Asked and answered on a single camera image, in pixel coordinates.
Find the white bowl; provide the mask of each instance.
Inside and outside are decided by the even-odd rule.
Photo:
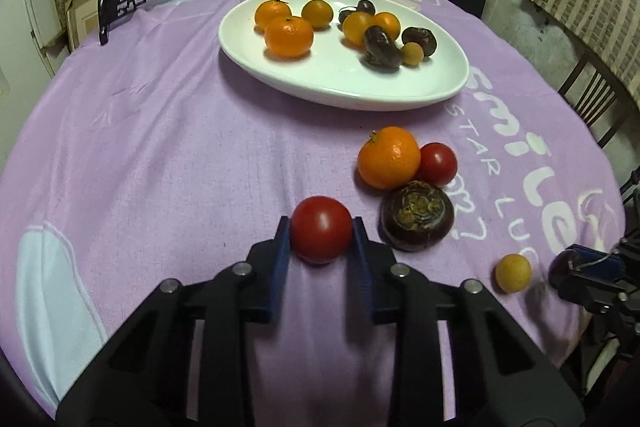
[[[400,111],[447,100],[466,83],[469,62],[455,39],[424,15],[389,0],[370,1],[376,12],[396,15],[403,30],[428,28],[438,41],[436,52],[417,68],[373,70],[361,63],[360,52],[340,42],[338,12],[359,0],[325,0],[334,8],[334,20],[329,29],[315,32],[310,53],[298,60],[273,60],[265,53],[263,36],[254,30],[255,10],[264,1],[246,0],[231,9],[220,23],[218,37],[231,60],[274,89],[334,107]],[[283,1],[293,15],[300,15],[310,0]]]

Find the cherry tomato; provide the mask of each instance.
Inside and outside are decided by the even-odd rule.
[[[332,198],[306,198],[291,215],[291,248],[309,263],[325,264],[340,257],[349,248],[351,234],[351,214]]]
[[[455,153],[444,143],[428,143],[420,149],[420,168],[418,179],[444,187],[458,172],[458,159]]]

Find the tablecloth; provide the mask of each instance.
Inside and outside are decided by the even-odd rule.
[[[529,288],[498,299],[560,363],[580,313],[549,288],[548,267],[574,242],[608,250],[624,228],[609,163],[561,97],[477,18],[446,0],[398,0],[458,40],[471,64],[465,89],[398,113],[305,102],[220,50],[220,20],[241,1],[156,0],[106,46],[90,36],[25,124],[0,182],[0,346],[36,399],[53,413],[162,279],[211,279],[308,196],[337,198],[378,239],[381,197],[354,165],[387,125],[447,143],[459,160],[446,188],[452,231],[398,259],[493,291],[495,263],[525,255]],[[344,259],[290,261],[280,321],[250,329],[257,425],[385,425],[394,330],[368,325],[352,294]],[[444,342],[442,352],[450,417]]]

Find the silver bolt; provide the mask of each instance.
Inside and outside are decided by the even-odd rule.
[[[467,279],[463,283],[463,287],[466,291],[473,294],[480,293],[483,288],[482,283],[478,279]]]
[[[238,277],[246,277],[252,272],[253,269],[254,267],[249,263],[241,261],[240,263],[234,264],[234,267],[231,270],[233,270],[233,273],[238,275]]]
[[[391,267],[391,273],[396,277],[402,279],[411,273],[411,268],[409,268],[406,264],[396,263]]]
[[[160,283],[160,291],[162,293],[173,293],[180,286],[180,282],[177,279],[165,279]]]

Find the orange tomato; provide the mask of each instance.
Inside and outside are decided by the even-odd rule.
[[[290,15],[291,8],[289,8],[287,3],[281,0],[269,0],[258,6],[254,14],[254,21],[258,29],[264,31],[272,19],[276,17],[289,17]]]
[[[393,41],[400,36],[400,21],[392,13],[376,13],[375,17],[373,17],[373,24],[380,26]]]
[[[374,131],[358,154],[358,172],[373,188],[393,190],[414,179],[420,167],[420,148],[401,127]]]
[[[302,17],[276,17],[264,30],[264,42],[278,57],[297,58],[314,43],[314,29]]]
[[[326,1],[312,0],[305,4],[300,15],[309,21],[313,29],[321,30],[334,20],[334,9]]]
[[[373,26],[373,15],[366,12],[354,12],[342,23],[342,32],[351,44],[362,47],[364,32],[370,26]]]

